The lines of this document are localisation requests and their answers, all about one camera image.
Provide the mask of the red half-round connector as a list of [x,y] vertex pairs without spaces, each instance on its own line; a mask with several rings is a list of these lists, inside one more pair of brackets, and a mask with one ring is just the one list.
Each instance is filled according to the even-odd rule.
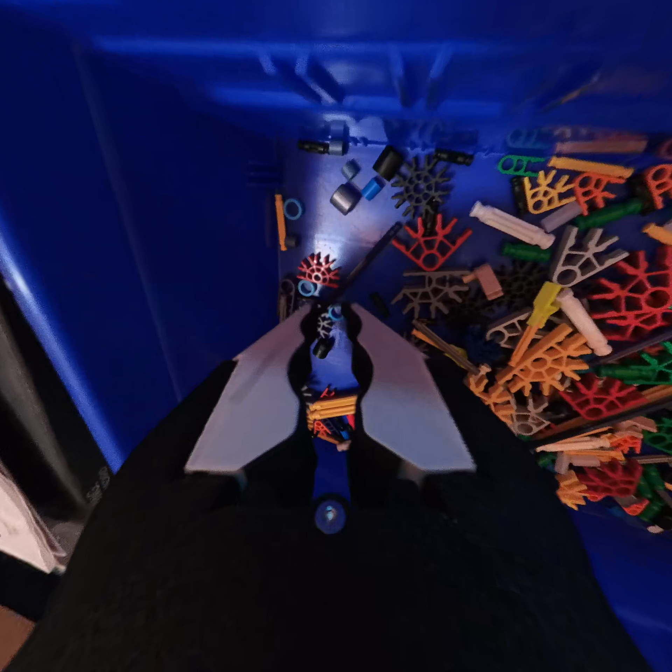
[[335,266],[336,262],[329,254],[312,253],[300,262],[296,277],[299,281],[336,289],[340,285],[340,268]]

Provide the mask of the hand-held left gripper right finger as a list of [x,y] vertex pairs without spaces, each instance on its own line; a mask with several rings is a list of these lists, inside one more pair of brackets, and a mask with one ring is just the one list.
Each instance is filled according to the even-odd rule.
[[475,472],[424,355],[359,304],[345,312],[366,434],[424,472]]

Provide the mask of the pile of colourful construction toy pieces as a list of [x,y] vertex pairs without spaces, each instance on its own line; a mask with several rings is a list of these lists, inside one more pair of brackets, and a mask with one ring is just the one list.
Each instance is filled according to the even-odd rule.
[[[298,139],[342,139],[344,156]],[[288,228],[281,317],[329,303],[317,318],[308,428],[353,437],[359,385],[341,300],[357,302],[426,358],[458,365],[458,392],[478,399],[522,439],[576,513],[608,515],[652,538],[671,537],[671,135],[586,124],[303,123],[276,140]],[[361,191],[385,146],[405,156],[445,148],[451,190],[439,212],[406,219],[391,182],[347,216],[330,203],[347,180]],[[555,236],[528,245],[470,217],[475,202]],[[394,240],[341,298],[351,270],[395,223]],[[339,287],[296,277],[329,254]]]

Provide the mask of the black cylinder spacer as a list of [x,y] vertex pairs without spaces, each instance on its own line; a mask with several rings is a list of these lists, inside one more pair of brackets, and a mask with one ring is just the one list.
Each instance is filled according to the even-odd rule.
[[375,160],[374,172],[387,182],[391,182],[405,163],[405,156],[392,145],[387,145]]

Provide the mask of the white instruction booklet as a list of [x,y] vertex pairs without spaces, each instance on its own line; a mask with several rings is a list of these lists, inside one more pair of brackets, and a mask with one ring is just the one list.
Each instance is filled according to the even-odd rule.
[[1,465],[1,551],[49,575],[62,573],[66,553],[4,465]]

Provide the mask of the black snowflake connector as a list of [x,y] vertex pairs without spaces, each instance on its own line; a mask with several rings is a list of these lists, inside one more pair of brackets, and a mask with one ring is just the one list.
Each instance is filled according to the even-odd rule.
[[414,156],[391,180],[395,208],[406,219],[417,219],[430,210],[441,211],[450,194],[450,179],[447,168],[434,154]]

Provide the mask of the white rod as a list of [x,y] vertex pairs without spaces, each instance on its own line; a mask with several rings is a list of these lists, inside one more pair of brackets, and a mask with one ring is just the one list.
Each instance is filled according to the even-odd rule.
[[548,249],[555,241],[555,236],[553,234],[545,232],[540,227],[527,223],[498,208],[483,205],[479,201],[474,203],[469,215],[470,217],[478,219],[483,224],[497,229],[498,231],[512,236],[528,245]]

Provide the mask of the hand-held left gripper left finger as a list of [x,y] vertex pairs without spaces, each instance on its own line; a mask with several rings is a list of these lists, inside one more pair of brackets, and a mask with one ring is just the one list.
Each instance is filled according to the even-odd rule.
[[234,358],[234,370],[185,473],[238,473],[293,434],[300,400],[288,370],[305,342],[301,324],[309,312],[301,307]]

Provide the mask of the long dark blue rod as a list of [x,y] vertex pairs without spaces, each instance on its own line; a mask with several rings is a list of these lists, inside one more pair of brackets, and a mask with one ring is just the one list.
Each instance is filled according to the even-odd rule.
[[403,223],[395,223],[382,235],[382,237],[374,244],[373,248],[371,248],[366,253],[364,258],[348,274],[347,278],[343,281],[339,290],[337,291],[337,298],[344,296],[350,287],[355,284],[358,277],[364,273],[365,270],[371,266],[371,264],[373,264],[382,251],[394,240],[402,226]]

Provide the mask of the blue plastic storage bin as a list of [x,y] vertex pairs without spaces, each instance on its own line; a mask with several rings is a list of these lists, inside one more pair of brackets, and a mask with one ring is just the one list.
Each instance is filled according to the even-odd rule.
[[671,134],[670,1],[2,1],[1,277],[111,468],[10,671],[670,671],[671,537],[576,513],[427,367],[475,472],[308,428],[184,466],[282,323],[307,123]]

